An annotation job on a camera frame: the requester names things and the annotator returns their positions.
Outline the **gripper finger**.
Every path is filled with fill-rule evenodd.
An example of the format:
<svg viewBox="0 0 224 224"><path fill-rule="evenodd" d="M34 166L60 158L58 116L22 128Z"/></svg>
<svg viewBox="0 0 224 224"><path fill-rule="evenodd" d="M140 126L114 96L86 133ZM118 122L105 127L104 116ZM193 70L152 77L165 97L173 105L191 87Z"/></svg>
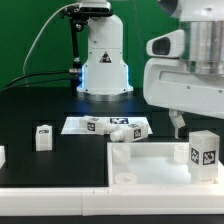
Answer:
<svg viewBox="0 0 224 224"><path fill-rule="evenodd" d="M179 110L170 109L169 117L175 129L175 137L179 137L179 130L185 126L183 112Z"/></svg>

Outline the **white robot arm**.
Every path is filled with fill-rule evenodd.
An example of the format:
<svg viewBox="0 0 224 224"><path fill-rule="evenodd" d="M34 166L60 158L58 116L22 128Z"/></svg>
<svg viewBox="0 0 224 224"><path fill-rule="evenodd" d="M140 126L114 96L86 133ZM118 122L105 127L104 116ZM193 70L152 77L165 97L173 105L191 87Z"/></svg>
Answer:
<svg viewBox="0 0 224 224"><path fill-rule="evenodd" d="M151 39L146 51L143 96L167 108L176 128L182 114L224 119L224 0L157 0L180 28ZM79 0L89 17L88 59L79 91L96 98L117 96L132 87L123 61L123 24L108 0Z"/></svg>

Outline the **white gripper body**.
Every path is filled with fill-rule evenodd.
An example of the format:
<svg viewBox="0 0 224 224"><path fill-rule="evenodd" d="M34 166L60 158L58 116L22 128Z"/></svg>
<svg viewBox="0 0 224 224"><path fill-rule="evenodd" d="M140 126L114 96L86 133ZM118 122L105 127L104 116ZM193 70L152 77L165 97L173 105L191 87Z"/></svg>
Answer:
<svg viewBox="0 0 224 224"><path fill-rule="evenodd" d="M224 119L224 75L189 73L181 60L150 59L143 96L149 105Z"/></svg>

